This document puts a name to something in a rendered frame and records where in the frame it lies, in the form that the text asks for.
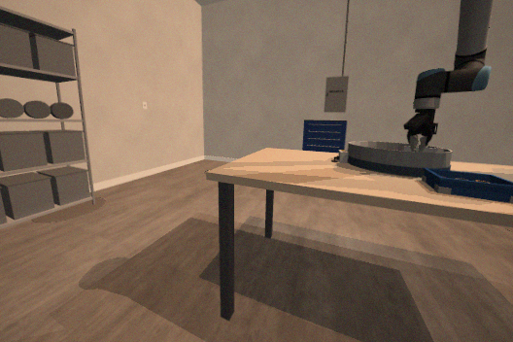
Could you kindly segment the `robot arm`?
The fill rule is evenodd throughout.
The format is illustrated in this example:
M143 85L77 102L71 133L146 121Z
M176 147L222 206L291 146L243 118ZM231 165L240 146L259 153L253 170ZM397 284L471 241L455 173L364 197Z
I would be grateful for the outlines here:
M441 93L484 90L492 67L485 66L494 0L461 0L454 71L418 75L413 109L439 108ZM483 67L484 66L484 67Z

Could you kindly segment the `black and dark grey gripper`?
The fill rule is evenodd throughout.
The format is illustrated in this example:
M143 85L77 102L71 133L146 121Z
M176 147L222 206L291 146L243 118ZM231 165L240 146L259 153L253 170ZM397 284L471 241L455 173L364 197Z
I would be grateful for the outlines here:
M416 112L429 113L429 118L427 119L427 121L424 124L422 124L416 130L408 130L407 139L408 139L408 143L410 145L412 152L416 151L416 148L419 147L420 142L421 142L421 145L419 147L419 152L424 152L424 150L428 147L428 142L431 140L432 135L436 134L436 132L437 132L437 129L435 130L435 126L437 126L438 123L433 123L435 109L417 109L417 110L415 110L415 113ZM432 127L432 126L434 126L434 127ZM424 136L424 137L420 138L420 142L418 141L417 134L421 134L422 136Z

